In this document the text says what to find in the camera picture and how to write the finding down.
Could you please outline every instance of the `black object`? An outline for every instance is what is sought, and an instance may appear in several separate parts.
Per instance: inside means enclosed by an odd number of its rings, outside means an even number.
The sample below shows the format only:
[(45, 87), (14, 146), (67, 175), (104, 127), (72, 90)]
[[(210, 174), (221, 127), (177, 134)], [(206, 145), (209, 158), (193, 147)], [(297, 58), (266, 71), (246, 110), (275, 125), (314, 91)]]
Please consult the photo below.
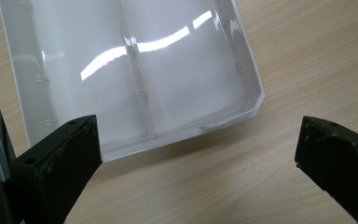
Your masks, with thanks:
[(304, 117), (295, 160), (358, 221), (358, 133), (335, 122)]
[(0, 224), (63, 223), (101, 163), (95, 116), (62, 125), (9, 165)]

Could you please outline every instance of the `white tray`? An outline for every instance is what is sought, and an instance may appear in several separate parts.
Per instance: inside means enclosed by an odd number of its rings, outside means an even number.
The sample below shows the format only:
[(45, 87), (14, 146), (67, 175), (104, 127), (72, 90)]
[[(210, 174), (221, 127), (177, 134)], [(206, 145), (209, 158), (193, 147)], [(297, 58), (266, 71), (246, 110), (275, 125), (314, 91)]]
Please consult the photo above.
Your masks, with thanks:
[(207, 133), (264, 98), (230, 0), (0, 0), (30, 145), (95, 114), (104, 161)]

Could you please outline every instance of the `wooden table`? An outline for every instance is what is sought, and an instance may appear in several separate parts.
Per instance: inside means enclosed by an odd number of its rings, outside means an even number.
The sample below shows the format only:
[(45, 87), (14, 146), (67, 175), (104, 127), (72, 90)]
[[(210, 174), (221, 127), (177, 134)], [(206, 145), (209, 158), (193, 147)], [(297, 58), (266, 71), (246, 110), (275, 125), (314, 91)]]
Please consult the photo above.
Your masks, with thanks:
[[(354, 223), (294, 156), (304, 115), (358, 132), (358, 1), (237, 3), (266, 91), (258, 114), (102, 165), (66, 223)], [(1, 20), (0, 106), (21, 154)]]

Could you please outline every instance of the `light wood tabletop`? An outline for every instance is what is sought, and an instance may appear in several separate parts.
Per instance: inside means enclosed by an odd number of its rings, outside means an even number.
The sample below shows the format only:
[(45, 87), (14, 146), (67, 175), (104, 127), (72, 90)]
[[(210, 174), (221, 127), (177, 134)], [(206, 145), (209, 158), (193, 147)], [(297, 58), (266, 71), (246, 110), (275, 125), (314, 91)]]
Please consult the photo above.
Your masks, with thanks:
[[(103, 164), (66, 223), (355, 223), (294, 157), (305, 115), (358, 132), (358, 1), (237, 5), (266, 92), (258, 113)], [(20, 155), (28, 145), (1, 19), (0, 106)]]

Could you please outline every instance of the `plastic tray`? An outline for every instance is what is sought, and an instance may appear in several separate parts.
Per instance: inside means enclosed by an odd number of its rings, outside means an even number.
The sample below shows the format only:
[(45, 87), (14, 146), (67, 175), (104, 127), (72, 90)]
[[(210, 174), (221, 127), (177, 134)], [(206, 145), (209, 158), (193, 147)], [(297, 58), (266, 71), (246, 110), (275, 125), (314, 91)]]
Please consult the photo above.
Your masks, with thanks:
[(30, 145), (95, 114), (104, 161), (254, 115), (234, 1), (0, 0)]

